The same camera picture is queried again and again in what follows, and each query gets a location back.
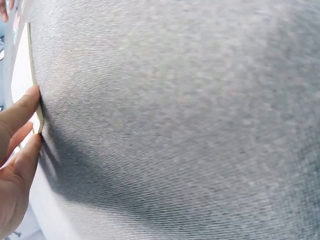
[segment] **cardboard edge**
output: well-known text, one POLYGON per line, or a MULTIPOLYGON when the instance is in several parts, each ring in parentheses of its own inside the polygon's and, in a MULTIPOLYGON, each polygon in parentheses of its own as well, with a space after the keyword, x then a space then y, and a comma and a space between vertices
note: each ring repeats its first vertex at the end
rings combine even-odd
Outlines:
MULTIPOLYGON (((28 45, 29 45, 29 59, 30 59, 32 82, 33 82, 34 85, 37 85, 34 58, 33 58, 33 51, 32 51, 31 24, 30 24, 30 22, 26 22, 24 27, 27 27, 27 36, 28 36, 28 45)), ((40 134, 42 132, 43 127, 44 127, 44 116, 43 116, 42 108, 41 108, 40 104, 38 105, 35 113, 36 113, 36 115, 37 115, 37 117, 39 119, 40 126, 39 126, 38 130, 33 129, 33 133, 40 134)))

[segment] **white wall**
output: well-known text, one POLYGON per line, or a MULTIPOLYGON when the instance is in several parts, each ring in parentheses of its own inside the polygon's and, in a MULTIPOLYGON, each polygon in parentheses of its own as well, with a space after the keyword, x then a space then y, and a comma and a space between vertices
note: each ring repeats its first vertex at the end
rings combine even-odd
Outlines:
MULTIPOLYGON (((0 20, 0 36, 6 33, 7 24, 0 20)), ((5 104, 5 93, 4 93, 4 61, 0 61, 0 106, 5 104)))

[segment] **fingernail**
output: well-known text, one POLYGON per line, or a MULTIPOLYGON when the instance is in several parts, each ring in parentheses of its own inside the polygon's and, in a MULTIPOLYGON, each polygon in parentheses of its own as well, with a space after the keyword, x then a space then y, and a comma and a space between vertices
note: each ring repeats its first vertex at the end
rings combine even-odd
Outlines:
POLYGON ((26 92, 25 95, 36 95, 39 91, 39 87, 37 85, 33 85, 26 92))

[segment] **textured fabric surface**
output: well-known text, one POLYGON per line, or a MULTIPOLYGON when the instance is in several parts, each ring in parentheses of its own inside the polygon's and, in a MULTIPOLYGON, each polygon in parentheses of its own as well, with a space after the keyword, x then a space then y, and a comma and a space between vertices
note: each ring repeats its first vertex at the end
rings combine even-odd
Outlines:
POLYGON ((320 238, 320 2, 28 8, 40 162, 83 239, 320 238))

